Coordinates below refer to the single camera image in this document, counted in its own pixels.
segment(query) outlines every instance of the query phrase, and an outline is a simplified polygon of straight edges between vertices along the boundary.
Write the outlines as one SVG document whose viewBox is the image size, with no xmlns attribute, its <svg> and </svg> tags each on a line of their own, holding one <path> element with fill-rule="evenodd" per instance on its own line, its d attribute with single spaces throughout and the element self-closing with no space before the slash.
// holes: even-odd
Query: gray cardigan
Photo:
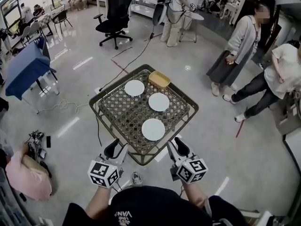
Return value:
<svg viewBox="0 0 301 226">
<path fill-rule="evenodd" d="M 256 37 L 256 29 L 254 24 L 256 21 L 254 16 L 244 16 L 237 23 L 225 50 L 230 50 L 231 54 L 236 56 L 235 62 L 239 64 L 244 56 L 249 52 Z M 259 28 L 257 41 L 253 46 L 252 53 L 250 54 L 246 63 L 248 63 L 253 55 L 256 53 L 258 42 L 260 41 L 261 28 Z"/>
</svg>

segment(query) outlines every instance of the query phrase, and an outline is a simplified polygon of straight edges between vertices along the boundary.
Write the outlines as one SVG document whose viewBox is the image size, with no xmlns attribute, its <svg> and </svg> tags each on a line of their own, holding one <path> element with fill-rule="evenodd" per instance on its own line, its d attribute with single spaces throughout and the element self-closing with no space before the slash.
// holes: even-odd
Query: hand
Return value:
<svg viewBox="0 0 301 226">
<path fill-rule="evenodd" d="M 278 75 L 278 80 L 279 80 L 280 84 L 282 84 L 284 82 L 284 79 L 280 74 Z"/>
<path fill-rule="evenodd" d="M 235 61 L 234 56 L 229 55 L 229 56 L 226 57 L 226 62 L 227 62 L 228 65 L 232 65 L 234 63 L 234 61 Z"/>
</svg>

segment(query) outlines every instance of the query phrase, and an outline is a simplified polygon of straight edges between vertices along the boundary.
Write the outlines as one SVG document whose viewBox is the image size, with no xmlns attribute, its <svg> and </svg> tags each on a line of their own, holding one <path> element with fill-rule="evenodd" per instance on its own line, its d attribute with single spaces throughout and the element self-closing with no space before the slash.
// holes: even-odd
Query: chair seat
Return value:
<svg viewBox="0 0 301 226">
<path fill-rule="evenodd" d="M 123 22 L 116 22 L 115 20 L 106 20 L 104 22 L 102 22 L 101 24 L 99 24 L 96 27 L 96 30 L 99 32 L 104 32 L 104 33 L 111 33 L 111 32 L 118 32 L 120 30 L 122 30 L 123 28 L 125 28 L 125 24 Z"/>
<path fill-rule="evenodd" d="M 32 41 L 37 40 L 39 37 L 41 37 L 41 34 L 40 34 L 40 33 L 37 34 L 37 35 L 35 35 L 35 36 L 33 36 L 33 37 L 28 41 L 28 43 L 31 43 Z"/>
</svg>

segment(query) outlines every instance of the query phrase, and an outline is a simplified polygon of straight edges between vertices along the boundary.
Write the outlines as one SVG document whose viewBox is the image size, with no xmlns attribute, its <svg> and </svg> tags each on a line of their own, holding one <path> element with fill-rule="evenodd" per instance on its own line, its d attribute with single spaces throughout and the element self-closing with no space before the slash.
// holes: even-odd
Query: yellow tray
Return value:
<svg viewBox="0 0 301 226">
<path fill-rule="evenodd" d="M 150 82 L 160 89 L 165 89 L 170 84 L 170 79 L 159 71 L 154 71 L 149 75 Z"/>
</svg>

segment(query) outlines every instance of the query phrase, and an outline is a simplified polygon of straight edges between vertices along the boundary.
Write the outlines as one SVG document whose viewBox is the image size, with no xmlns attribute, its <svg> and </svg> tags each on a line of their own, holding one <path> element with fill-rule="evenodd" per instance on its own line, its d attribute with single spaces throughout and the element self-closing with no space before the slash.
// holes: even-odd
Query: table with metal frame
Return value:
<svg viewBox="0 0 301 226">
<path fill-rule="evenodd" d="M 151 84 L 149 75 L 153 71 L 151 66 L 142 65 L 89 101 L 97 118 L 114 138 L 120 139 L 120 146 L 129 146 L 129 155 L 140 165 L 154 159 L 198 111 L 198 105 L 173 83 L 166 89 Z M 144 84 L 145 90 L 141 95 L 131 97 L 125 92 L 125 84 L 131 80 Z M 168 109 L 157 112 L 150 108 L 148 99 L 154 93 L 168 97 Z M 165 134 L 158 141 L 147 140 L 141 132 L 142 124 L 150 118 L 164 123 Z"/>
</svg>

